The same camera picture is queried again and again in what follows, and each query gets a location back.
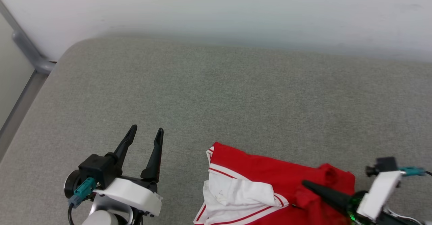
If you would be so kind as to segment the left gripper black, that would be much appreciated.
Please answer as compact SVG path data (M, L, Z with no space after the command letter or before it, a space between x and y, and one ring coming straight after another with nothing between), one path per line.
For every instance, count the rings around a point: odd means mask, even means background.
M159 181L160 176L160 166L161 166L161 157L162 157L162 147L163 147L163 137L164 130L163 128L159 128L156 134L156 137L153 142L153 151L147 163L147 166L141 173L141 179L134 177L122 176L123 171L123 163L125 161L126 154L128 152L128 148L134 142L134 137L136 135L137 125L132 125L125 137L122 139L114 154L117 156L117 160L115 163L115 171L117 176L121 176L120 178L129 180L134 182L144 188L149 189L153 193L157 193L157 183ZM82 179L80 177L80 171L74 170L72 171L65 181L65 196L66 198L71 198L74 194L76 188L78 188Z

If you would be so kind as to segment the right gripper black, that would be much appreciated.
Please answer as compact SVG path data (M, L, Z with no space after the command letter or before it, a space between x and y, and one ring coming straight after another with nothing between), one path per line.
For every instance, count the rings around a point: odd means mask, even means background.
M342 215L348 216L350 225L375 225L369 218L357 212L368 191L358 191L353 196L350 196L308 180L303 180L302 185L318 195L327 205Z

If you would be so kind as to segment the red and white jersey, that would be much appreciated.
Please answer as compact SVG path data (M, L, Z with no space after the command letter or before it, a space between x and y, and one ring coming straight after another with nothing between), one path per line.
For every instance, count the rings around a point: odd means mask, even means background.
M311 168L214 143L194 225L350 225L303 180L352 195L355 176L330 164Z

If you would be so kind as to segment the grey metal rail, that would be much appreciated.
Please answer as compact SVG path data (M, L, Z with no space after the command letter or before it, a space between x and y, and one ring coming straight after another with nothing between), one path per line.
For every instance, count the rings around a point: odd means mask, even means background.
M0 163L48 75L34 71L0 129Z

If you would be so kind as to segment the grey fabric sofa cushion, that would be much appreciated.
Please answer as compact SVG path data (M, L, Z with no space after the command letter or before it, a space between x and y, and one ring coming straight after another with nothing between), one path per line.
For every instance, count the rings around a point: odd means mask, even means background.
M394 156L432 172L432 64L141 38L71 46L0 162L0 225L69 225L63 186L89 155L136 137L123 172L139 177L164 129L159 217L192 225L214 142L372 180Z

